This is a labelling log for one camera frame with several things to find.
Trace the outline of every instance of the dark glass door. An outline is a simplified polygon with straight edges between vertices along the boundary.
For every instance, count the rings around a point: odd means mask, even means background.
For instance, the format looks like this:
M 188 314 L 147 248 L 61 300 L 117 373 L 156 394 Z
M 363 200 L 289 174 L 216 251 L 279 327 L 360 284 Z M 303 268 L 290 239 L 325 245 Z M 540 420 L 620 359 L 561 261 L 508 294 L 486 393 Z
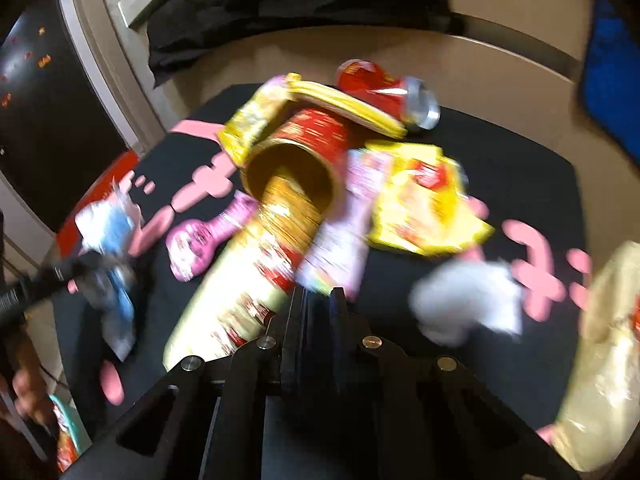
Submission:
M 66 33 L 58 0 L 35 0 L 0 48 L 0 171 L 57 232 L 126 146 Z

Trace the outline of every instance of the silver bolt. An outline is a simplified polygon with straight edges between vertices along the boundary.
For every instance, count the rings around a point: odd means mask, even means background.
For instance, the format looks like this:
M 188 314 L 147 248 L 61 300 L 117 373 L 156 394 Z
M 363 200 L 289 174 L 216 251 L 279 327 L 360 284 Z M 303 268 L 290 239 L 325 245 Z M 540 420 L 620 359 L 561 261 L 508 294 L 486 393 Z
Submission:
M 364 348 L 375 350 L 376 348 L 380 348 L 382 346 L 382 339 L 380 339 L 377 335 L 368 335 L 362 339 L 362 345 L 364 346 Z
M 258 341 L 256 342 L 258 348 L 261 350 L 270 350 L 271 348 L 276 346 L 276 343 L 276 338 L 271 337 L 270 335 L 263 335 L 262 337 L 258 338 Z
M 189 355 L 180 361 L 180 366 L 186 372 L 193 372 L 202 365 L 202 358 L 197 355 Z
M 441 357 L 438 359 L 438 368 L 443 372 L 452 372 L 458 368 L 458 363 L 451 357 Z

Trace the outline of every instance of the black table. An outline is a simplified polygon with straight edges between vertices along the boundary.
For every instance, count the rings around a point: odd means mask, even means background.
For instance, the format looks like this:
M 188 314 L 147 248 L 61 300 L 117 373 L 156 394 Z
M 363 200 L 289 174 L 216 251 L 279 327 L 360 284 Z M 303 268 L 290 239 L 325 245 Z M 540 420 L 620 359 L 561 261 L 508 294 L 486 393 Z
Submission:
M 225 89 L 190 119 L 224 123 L 257 87 L 246 84 Z M 509 130 L 446 108 L 435 130 L 412 140 L 437 144 L 463 165 L 469 195 L 488 205 L 488 222 L 496 228 L 484 245 L 488 260 L 527 259 L 526 247 L 507 238 L 500 228 L 505 220 L 516 219 L 546 237 L 552 248 L 554 274 L 565 287 L 582 282 L 581 273 L 566 260 L 568 250 L 584 249 L 580 195 L 574 169 L 566 160 Z M 135 170 L 136 176 L 143 174 L 156 184 L 149 195 L 142 187 L 132 188 L 131 197 L 140 205 L 143 217 L 148 221 L 169 204 L 191 181 L 193 171 L 209 165 L 219 150 L 212 140 L 169 134 Z M 242 189 L 239 171 L 231 181 L 235 189 Z M 209 220 L 222 212 L 232 196 L 233 192 L 223 198 L 207 196 L 189 210 L 176 213 L 173 225 L 191 218 Z M 375 333 L 395 341 L 410 355 L 451 353 L 420 334 L 407 307 L 412 284 L 445 260 L 371 250 L 354 311 L 369 319 Z M 135 299 L 138 342 L 124 363 L 116 363 L 126 394 L 120 406 L 110 405 L 98 384 L 103 359 L 116 362 L 101 339 L 98 314 L 78 294 L 54 298 L 66 378 L 91 436 L 110 425 L 164 374 L 164 345 L 202 280 L 180 283 L 174 278 L 164 238 L 140 256 L 136 271 L 141 289 Z M 560 407 L 577 345 L 578 313 L 567 297 L 552 305 L 545 322 L 523 315 L 520 338 L 479 328 L 453 353 L 537 429 L 552 423 Z

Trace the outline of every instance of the pink wrapper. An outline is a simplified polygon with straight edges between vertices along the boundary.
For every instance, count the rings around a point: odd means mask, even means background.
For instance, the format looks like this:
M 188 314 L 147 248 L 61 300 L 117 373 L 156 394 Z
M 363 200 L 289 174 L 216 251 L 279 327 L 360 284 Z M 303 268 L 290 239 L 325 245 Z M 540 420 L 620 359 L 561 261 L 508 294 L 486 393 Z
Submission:
M 188 282 L 207 270 L 218 246 L 238 232 L 257 209 L 255 198 L 236 191 L 231 204 L 213 220 L 187 220 L 172 229 L 166 247 L 176 280 Z
M 349 151 L 344 214 L 320 226 L 298 269 L 298 283 L 323 294 L 341 286 L 345 296 L 355 300 L 369 254 L 365 236 L 371 209 L 389 176 L 391 162 L 388 153 Z

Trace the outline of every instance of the red can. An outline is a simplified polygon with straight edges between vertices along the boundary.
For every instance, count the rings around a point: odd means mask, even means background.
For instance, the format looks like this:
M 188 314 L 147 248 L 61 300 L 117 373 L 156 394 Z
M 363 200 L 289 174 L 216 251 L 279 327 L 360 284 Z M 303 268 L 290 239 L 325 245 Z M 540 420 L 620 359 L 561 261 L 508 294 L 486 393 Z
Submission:
M 424 81 L 412 76 L 395 78 L 379 65 L 351 59 L 337 72 L 340 90 L 379 108 L 409 128 L 431 130 L 440 120 L 440 106 Z
M 349 132 L 339 116 L 304 108 L 254 147 L 242 183 L 261 200 L 269 179 L 284 168 L 326 216 L 343 194 L 348 148 Z

